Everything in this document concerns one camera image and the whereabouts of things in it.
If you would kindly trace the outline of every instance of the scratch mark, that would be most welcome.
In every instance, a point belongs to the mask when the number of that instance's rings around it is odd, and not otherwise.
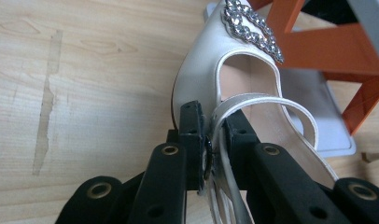
[[[50,75],[56,74],[59,71],[59,63],[61,59],[63,31],[57,30],[49,42],[49,57],[47,73],[45,75],[44,93],[42,96],[42,105],[40,113],[40,121],[38,124],[37,140],[35,144],[35,160],[33,163],[33,175],[39,175],[42,165],[44,164],[45,156],[49,149],[48,127],[49,115],[52,112],[54,95],[49,87]]]

